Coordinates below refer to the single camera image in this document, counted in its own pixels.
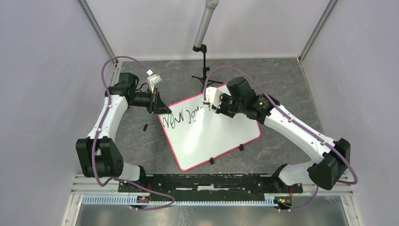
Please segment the whiteboard with pink frame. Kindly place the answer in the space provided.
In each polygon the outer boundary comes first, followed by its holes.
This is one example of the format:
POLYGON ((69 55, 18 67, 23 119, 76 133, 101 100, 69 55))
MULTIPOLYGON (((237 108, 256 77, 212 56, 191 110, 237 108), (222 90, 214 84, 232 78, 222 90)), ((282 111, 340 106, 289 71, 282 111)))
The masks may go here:
POLYGON ((210 162, 229 151, 258 139, 257 121, 243 114, 233 118, 216 114, 196 94, 169 106, 171 114, 158 116, 181 171, 210 162))

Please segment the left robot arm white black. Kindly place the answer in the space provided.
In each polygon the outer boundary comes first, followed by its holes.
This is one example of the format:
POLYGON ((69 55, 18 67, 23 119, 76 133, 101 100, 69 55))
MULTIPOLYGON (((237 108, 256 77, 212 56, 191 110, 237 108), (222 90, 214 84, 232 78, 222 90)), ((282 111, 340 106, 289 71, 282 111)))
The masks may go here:
POLYGON ((150 114, 172 112, 155 87, 159 82, 159 75, 150 75, 147 78, 148 90, 139 91, 139 78, 132 73, 122 73, 119 82, 107 88, 96 124, 86 138, 77 140, 75 146, 85 177, 129 180, 130 186, 137 192, 147 188, 148 179, 144 176, 143 167, 124 162, 114 139, 121 118, 129 107, 144 107, 150 114))

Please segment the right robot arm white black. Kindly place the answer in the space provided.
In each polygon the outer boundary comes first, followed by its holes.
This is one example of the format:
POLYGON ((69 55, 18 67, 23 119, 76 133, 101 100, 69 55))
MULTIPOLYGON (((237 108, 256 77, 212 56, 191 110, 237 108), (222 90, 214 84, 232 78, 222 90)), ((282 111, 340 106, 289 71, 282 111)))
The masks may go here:
POLYGON ((256 94, 243 77, 227 83, 228 93, 219 88, 206 89, 203 102, 216 113, 233 118, 243 114, 250 120, 275 130, 297 145, 310 158, 295 165, 283 164, 274 173, 272 187, 284 192, 290 186, 312 182, 325 190, 332 190, 349 169, 350 143, 334 140, 311 128, 292 115, 278 100, 266 94, 256 94))

